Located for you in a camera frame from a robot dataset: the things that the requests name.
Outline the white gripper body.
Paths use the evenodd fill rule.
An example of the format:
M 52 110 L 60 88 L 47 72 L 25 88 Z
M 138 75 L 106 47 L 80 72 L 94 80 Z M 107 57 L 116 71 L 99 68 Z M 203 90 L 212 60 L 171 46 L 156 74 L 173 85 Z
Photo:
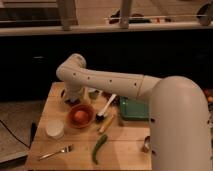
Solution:
M 71 103 L 80 100 L 83 97 L 84 89 L 82 87 L 65 87 L 61 92 L 61 97 L 65 101 L 69 101 Z

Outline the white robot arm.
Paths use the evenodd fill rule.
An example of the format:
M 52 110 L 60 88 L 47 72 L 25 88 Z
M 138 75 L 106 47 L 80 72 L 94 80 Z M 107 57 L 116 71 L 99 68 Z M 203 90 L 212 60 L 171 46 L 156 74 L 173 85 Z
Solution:
M 56 75 L 70 101 L 87 86 L 146 102 L 152 171 L 213 171 L 208 102 L 191 79 L 89 70 L 79 54 L 60 64 Z

